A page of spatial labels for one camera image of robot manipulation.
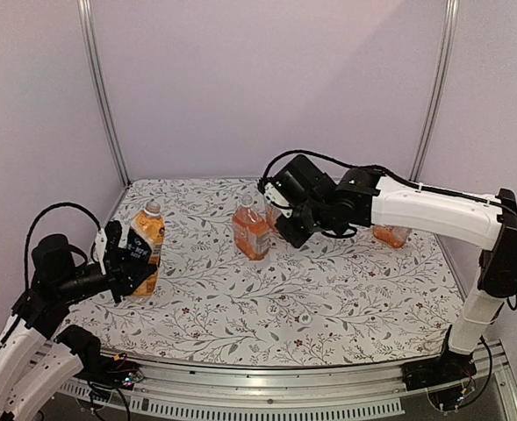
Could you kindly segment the large orange-label plastic bottle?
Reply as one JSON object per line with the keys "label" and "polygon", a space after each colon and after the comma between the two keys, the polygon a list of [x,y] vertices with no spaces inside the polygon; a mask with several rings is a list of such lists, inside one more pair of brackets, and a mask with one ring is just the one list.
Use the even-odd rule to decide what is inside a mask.
{"label": "large orange-label plastic bottle", "polygon": [[276,228],[276,222],[280,216],[282,216],[282,212],[279,208],[273,205],[268,199],[264,200],[265,203],[265,218],[266,222],[273,233],[278,234],[279,231]]}

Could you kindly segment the slim orange drink bottle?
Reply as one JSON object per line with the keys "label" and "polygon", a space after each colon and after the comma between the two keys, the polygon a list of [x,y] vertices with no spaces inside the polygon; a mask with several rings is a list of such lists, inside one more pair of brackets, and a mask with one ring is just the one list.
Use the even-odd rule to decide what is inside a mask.
{"label": "slim orange drink bottle", "polygon": [[131,221],[127,233],[126,249],[133,259],[159,267],[164,235],[165,224],[161,206],[151,200]]}

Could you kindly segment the white bottle cap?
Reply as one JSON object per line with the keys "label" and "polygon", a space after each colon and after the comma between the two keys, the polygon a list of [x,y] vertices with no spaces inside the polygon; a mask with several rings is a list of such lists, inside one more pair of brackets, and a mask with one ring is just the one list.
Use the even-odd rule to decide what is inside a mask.
{"label": "white bottle cap", "polygon": [[298,329],[309,327],[311,322],[312,318],[308,314],[302,315],[298,319]]}
{"label": "white bottle cap", "polygon": [[271,316],[275,316],[277,313],[279,312],[279,307],[272,303],[272,304],[269,304],[268,307],[267,307],[267,313]]}

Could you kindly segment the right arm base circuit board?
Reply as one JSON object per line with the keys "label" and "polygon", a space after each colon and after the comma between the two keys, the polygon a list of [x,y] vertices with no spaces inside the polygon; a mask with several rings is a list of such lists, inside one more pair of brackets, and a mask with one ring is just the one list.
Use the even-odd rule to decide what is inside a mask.
{"label": "right arm base circuit board", "polygon": [[439,412],[457,411],[469,394],[476,390],[476,382],[469,377],[457,385],[427,392],[427,400]]}

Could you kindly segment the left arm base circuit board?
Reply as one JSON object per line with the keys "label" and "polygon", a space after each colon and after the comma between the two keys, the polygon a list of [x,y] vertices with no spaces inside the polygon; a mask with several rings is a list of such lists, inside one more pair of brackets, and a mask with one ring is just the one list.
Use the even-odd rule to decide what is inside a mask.
{"label": "left arm base circuit board", "polygon": [[131,390],[145,379],[140,365],[131,360],[127,353],[118,353],[103,357],[104,378],[112,385]]}

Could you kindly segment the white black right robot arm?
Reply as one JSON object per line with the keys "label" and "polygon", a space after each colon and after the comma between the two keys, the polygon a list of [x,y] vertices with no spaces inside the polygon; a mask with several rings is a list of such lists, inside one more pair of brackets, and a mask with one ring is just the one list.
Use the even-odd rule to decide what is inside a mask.
{"label": "white black right robot arm", "polygon": [[397,226],[458,239],[480,250],[479,274],[438,356],[402,366],[408,390],[456,382],[476,373],[472,355],[507,298],[517,295],[517,202],[510,189],[472,195],[409,182],[377,165],[346,165],[335,182],[292,152],[275,175],[263,173],[257,188],[282,214],[281,236],[300,248],[315,232],[344,239],[356,227]]}

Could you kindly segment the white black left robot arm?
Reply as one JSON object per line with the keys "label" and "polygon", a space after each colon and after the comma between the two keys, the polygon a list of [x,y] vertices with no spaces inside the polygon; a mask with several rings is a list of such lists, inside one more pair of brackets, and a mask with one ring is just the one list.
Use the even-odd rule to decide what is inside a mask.
{"label": "white black left robot arm", "polygon": [[71,306],[102,292],[115,303],[130,296],[157,266],[119,247],[121,225],[102,232],[104,257],[76,264],[82,250],[51,234],[32,250],[32,284],[18,298],[0,335],[0,420],[32,420],[70,378],[110,389],[130,389],[138,366],[101,354],[100,339],[78,325],[61,324]]}

